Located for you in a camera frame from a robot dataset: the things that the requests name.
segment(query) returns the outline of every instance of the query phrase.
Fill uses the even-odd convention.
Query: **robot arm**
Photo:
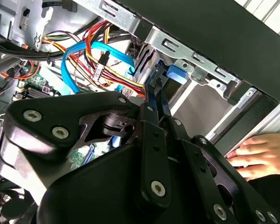
[[[140,106],[118,92],[10,105],[0,174],[31,193],[37,223],[280,223],[207,139],[187,135],[162,92],[147,86],[146,97]],[[70,172],[72,149],[111,136],[118,148]]]

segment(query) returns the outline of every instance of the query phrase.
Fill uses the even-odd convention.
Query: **fan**
[[[0,207],[0,224],[36,223],[37,205],[30,193],[5,179],[0,181]]]

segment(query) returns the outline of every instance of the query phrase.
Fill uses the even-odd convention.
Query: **hand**
[[[228,161],[247,180],[280,174],[280,133],[254,136],[227,155]]]

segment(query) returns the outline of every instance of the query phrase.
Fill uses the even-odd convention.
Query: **screw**
[[[164,185],[159,181],[151,182],[151,190],[159,197],[164,197],[166,193]]]
[[[23,116],[26,120],[31,122],[37,122],[42,119],[41,113],[34,110],[27,110],[23,113]]]
[[[182,123],[181,123],[178,119],[175,119],[174,122],[175,122],[177,125],[182,125]]]
[[[150,106],[147,107],[150,111],[154,111],[154,109]]]
[[[205,145],[207,144],[207,141],[206,141],[204,138],[200,138],[199,140],[200,140],[203,144],[205,144]]]
[[[28,69],[27,67],[23,67],[23,71],[24,71],[24,72],[28,72],[29,69]]]
[[[274,223],[278,223],[276,216],[274,216],[270,211],[268,211],[267,214],[269,215],[269,217]]]
[[[219,205],[219,204],[214,204],[214,211],[215,211],[215,214],[216,214],[220,219],[222,219],[223,221],[227,219],[226,212],[225,212],[225,210],[222,208],[221,205]]]
[[[252,90],[250,90],[250,91],[247,92],[247,96],[251,96],[252,94],[253,94],[253,91],[252,91]]]
[[[59,139],[66,139],[69,136],[68,130],[66,130],[64,127],[54,127],[52,134]]]
[[[259,210],[255,210],[255,213],[261,221],[266,221],[266,217]]]
[[[119,101],[120,101],[121,103],[124,103],[124,104],[126,103],[126,100],[125,100],[125,99],[123,99],[123,98],[121,98],[121,97],[119,97],[118,99],[119,99]]]

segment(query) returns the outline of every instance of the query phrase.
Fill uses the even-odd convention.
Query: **finger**
[[[254,165],[246,168],[238,168],[237,171],[242,175],[243,178],[248,178],[248,180],[269,175],[267,173],[266,165]]]
[[[232,151],[231,153],[227,154],[227,158],[228,159],[232,159],[232,158],[234,158],[236,156],[237,156],[237,152],[236,151]]]
[[[269,139],[270,138],[269,138],[268,134],[253,136],[253,137],[247,139],[246,141],[244,141],[241,146],[260,145],[260,144],[267,143]]]
[[[241,155],[227,160],[234,167],[247,167],[251,165],[267,164],[262,154]]]
[[[269,151],[269,145],[267,143],[261,145],[248,145],[242,146],[233,151],[232,155],[253,155],[253,154],[260,154]]]

